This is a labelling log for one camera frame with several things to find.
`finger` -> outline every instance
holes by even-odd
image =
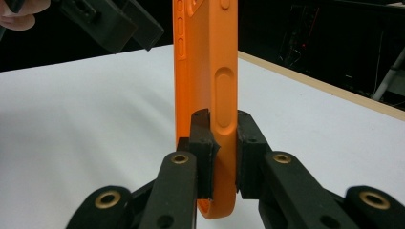
[[[25,0],[20,12],[14,13],[3,0],[0,0],[0,13],[2,13],[2,16],[25,16],[41,12],[48,8],[50,4],[51,0]]]
[[[13,31],[24,31],[35,24],[35,18],[32,14],[20,17],[1,17],[0,26]]]

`human hand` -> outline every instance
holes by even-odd
[[[0,26],[14,31],[24,31],[35,24],[35,13],[51,4],[51,0],[25,0],[20,12],[14,13],[4,0],[0,0]]]

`white table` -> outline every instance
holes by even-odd
[[[0,73],[0,228],[64,228],[94,190],[134,191],[156,177],[175,150],[172,49]],[[364,107],[370,99],[351,102],[341,97],[356,95],[243,59],[239,108],[273,150],[298,156],[338,195],[366,184],[405,202],[404,113],[389,116],[390,108]],[[197,226],[264,227],[257,201],[240,198],[230,217],[199,216]]]

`phone case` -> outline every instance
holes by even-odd
[[[173,0],[176,138],[189,137],[191,115],[208,108],[221,146],[213,199],[198,199],[208,219],[228,216],[235,204],[237,20],[237,0]]]

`orange phone case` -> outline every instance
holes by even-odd
[[[232,213],[236,197],[238,1],[173,0],[176,140],[189,137],[191,115],[208,108],[221,146],[213,199],[198,199],[207,219]]]

